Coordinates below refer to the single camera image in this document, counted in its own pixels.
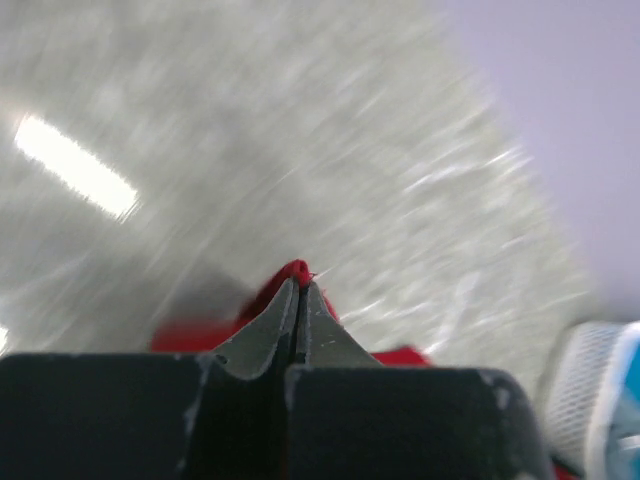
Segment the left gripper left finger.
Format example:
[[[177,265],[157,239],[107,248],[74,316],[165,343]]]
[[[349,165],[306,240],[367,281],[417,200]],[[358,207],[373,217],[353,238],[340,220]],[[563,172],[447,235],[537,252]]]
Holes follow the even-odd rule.
[[[1,361],[5,479],[269,479],[299,289],[217,348],[14,354]]]

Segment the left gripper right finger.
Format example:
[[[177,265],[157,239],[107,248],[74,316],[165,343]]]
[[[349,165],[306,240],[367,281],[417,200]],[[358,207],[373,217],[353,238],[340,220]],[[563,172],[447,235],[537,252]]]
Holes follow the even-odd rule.
[[[533,408],[508,373],[389,367],[306,289],[285,377],[291,479],[549,479]]]

